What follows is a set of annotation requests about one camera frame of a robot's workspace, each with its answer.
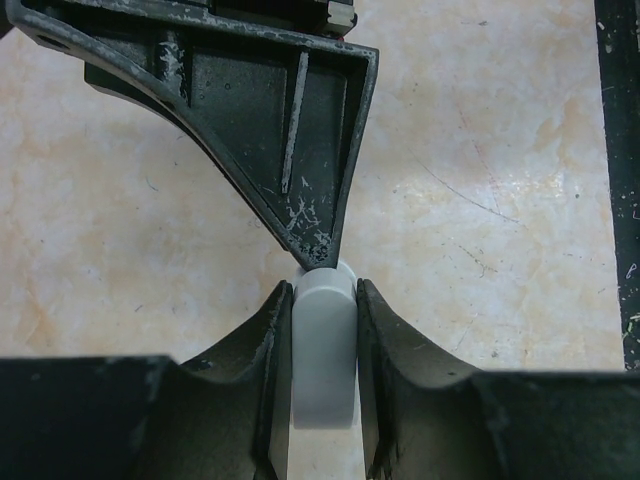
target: speckled black strip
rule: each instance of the speckled black strip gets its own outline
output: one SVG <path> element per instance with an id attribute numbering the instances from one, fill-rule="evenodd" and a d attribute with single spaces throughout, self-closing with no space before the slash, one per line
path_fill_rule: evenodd
<path id="1" fill-rule="evenodd" d="M 640 41 L 638 1 L 596 0 L 618 296 L 627 370 L 640 370 Z"/>

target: white cylindrical object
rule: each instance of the white cylindrical object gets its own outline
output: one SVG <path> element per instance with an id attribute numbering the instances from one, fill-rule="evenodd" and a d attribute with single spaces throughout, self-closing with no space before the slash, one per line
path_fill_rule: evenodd
<path id="1" fill-rule="evenodd" d="M 350 270 L 319 268 L 297 282 L 292 310 L 293 425 L 350 428 L 357 315 Z"/>

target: beige marble tile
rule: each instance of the beige marble tile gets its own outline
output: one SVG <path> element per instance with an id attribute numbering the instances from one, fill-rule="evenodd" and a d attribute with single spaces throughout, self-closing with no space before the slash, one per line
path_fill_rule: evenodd
<path id="1" fill-rule="evenodd" d="M 592 2 L 357 3 L 381 67 L 343 256 L 485 368 L 620 369 Z M 160 118 L 77 60 L 0 42 L 0 353 L 185 360 L 295 264 Z M 290 477 L 354 479 L 360 433 L 294 432 Z"/>

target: white cylinder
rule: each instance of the white cylinder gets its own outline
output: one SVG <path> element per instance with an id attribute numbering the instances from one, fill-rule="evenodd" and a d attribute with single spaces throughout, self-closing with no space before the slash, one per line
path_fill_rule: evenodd
<path id="1" fill-rule="evenodd" d="M 350 428 L 356 378 L 355 276 L 319 268 L 297 282 L 292 310 L 293 425 Z"/>

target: white object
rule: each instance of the white object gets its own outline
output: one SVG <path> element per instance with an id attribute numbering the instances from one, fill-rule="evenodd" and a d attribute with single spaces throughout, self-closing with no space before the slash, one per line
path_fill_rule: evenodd
<path id="1" fill-rule="evenodd" d="M 293 425 L 350 428 L 354 419 L 355 275 L 342 262 L 296 282 L 292 311 Z"/>

